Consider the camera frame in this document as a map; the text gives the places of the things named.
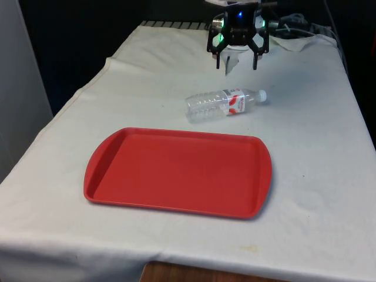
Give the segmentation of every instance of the black background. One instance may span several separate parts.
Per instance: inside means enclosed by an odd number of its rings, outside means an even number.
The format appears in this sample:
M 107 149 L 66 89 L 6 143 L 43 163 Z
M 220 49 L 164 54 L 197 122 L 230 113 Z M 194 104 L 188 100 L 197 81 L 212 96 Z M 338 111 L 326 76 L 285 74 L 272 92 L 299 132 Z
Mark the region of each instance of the black background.
M 376 1 L 327 0 L 349 68 L 349 79 L 376 141 Z M 204 0 L 19 0 L 53 113 L 87 84 L 144 19 L 208 22 L 219 8 Z M 280 0 L 280 16 L 303 13 L 329 25 L 321 0 Z

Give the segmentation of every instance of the cable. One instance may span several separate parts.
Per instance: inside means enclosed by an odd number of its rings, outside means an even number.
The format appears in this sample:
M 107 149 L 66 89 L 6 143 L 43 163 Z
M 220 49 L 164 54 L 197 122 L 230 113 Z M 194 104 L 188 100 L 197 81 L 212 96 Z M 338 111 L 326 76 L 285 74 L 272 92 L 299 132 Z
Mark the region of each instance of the cable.
M 342 44 L 341 44 L 341 41 L 340 41 L 340 37 L 338 35 L 338 31 L 337 31 L 337 27 L 335 26 L 335 23 L 334 23 L 334 20 L 333 20 L 333 16 L 330 12 L 330 9 L 329 9 L 329 6 L 328 6 L 328 3 L 327 3 L 327 0 L 323 0 L 324 1 L 324 6 L 325 6 L 325 9 L 327 10 L 327 13 L 328 13 L 328 16 L 329 16 L 329 20 L 330 20 L 330 23 L 333 27 L 333 30 L 334 30 L 334 33 L 337 35 L 337 43 L 338 43 L 338 48 L 340 50 L 340 52 L 342 53 L 342 63 L 343 63 L 343 66 L 345 67 L 345 71 L 346 71 L 346 74 L 348 76 L 348 68 L 347 68 L 347 61 L 346 61 L 346 56 L 345 56 L 345 52 L 343 51 L 343 47 L 342 47 Z
M 276 29 L 276 31 L 289 31 L 289 32 L 290 31 L 299 31 L 299 32 L 306 33 L 306 34 L 309 34 L 309 35 L 312 35 L 312 36 L 316 35 L 313 32 L 305 31 L 303 29 L 298 29 L 298 28 L 280 28 L 280 29 Z

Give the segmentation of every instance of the white wall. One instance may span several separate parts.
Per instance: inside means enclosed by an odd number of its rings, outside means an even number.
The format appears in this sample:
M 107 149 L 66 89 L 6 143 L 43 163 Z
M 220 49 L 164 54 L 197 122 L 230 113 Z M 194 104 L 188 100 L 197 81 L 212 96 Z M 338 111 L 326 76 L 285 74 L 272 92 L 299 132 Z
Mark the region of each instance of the white wall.
M 0 0 L 0 182 L 52 118 L 17 0 Z

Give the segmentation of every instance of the wooden floor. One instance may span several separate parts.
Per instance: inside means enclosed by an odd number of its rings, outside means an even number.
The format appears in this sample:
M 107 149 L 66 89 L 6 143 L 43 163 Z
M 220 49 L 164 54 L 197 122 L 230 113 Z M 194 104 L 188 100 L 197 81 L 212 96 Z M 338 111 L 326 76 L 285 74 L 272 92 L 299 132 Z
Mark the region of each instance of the wooden floor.
M 215 271 L 177 264 L 148 263 L 140 282 L 281 282 L 267 278 Z

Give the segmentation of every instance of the white cloth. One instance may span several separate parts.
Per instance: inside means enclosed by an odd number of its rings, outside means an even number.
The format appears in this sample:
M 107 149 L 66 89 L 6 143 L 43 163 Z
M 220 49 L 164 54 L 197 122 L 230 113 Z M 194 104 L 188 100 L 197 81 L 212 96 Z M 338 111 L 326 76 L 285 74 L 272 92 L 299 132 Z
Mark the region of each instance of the white cloth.
M 292 281 L 376 281 L 376 154 L 336 47 L 271 45 L 228 75 L 206 32 L 138 27 L 0 185 L 0 279 L 136 281 L 150 260 Z M 264 89 L 248 114 L 190 124 L 195 93 Z M 123 127 L 252 135 L 273 162 L 255 219 L 100 206 L 83 196 L 96 147 Z

